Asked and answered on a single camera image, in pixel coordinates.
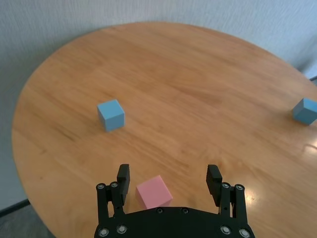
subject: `cube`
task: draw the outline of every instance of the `cube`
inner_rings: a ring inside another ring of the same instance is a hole
[[[124,126],[124,111],[117,100],[101,103],[97,106],[97,109],[105,131],[109,132]]]
[[[138,185],[136,195],[144,209],[167,207],[173,199],[161,176]]]
[[[293,118],[310,125],[317,119],[317,102],[303,98],[293,109]]]

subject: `gray floor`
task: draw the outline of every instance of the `gray floor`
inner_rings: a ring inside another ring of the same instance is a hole
[[[0,238],[54,238],[31,205],[0,218]]]

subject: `wall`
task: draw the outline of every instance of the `wall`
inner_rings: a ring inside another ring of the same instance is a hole
[[[1,0],[0,210],[25,198],[11,151],[18,95],[33,70],[72,39],[116,24],[171,21],[223,31],[317,74],[316,0]]]

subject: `pink block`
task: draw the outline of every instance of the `pink block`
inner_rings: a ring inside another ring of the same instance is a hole
[[[136,194],[144,209],[167,207],[173,199],[160,175],[138,185]]]

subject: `blue cube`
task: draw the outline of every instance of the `blue cube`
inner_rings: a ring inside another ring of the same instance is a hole
[[[124,126],[124,110],[117,100],[101,103],[97,109],[99,119],[107,132]]]
[[[293,109],[293,118],[310,125],[317,119],[317,102],[303,98]]]

